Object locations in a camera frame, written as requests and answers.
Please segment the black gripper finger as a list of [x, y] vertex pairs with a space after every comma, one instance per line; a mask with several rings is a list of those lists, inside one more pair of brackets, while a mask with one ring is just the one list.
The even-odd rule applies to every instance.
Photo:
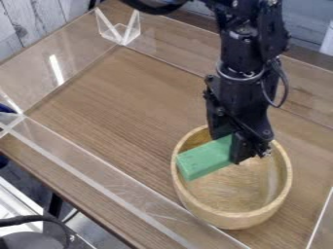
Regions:
[[220, 106], [206, 100], [208, 123], [213, 140], [228, 136], [233, 132], [232, 120]]
[[257, 139], [245, 132], [237, 131], [232, 135], [230, 161], [240, 164], [244, 160], [253, 158], [259, 154]]

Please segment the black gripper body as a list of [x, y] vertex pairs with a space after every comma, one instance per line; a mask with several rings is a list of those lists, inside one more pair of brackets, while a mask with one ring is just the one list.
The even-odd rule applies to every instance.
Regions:
[[269, 100], [276, 96], [276, 73], [268, 69], [253, 80], [232, 81], [218, 75], [208, 75], [204, 97], [221, 107], [232, 120], [233, 132], [243, 131], [257, 139], [261, 158], [269, 151], [275, 133], [268, 118]]

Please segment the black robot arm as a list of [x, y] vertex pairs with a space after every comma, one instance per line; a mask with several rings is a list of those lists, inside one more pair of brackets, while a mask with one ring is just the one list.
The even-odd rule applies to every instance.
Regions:
[[205, 79], [208, 123], [214, 140], [230, 138], [233, 163], [271, 152], [275, 133], [268, 109], [284, 105], [289, 87], [280, 56], [291, 33], [283, 0], [201, 0], [214, 12], [221, 39], [216, 73]]

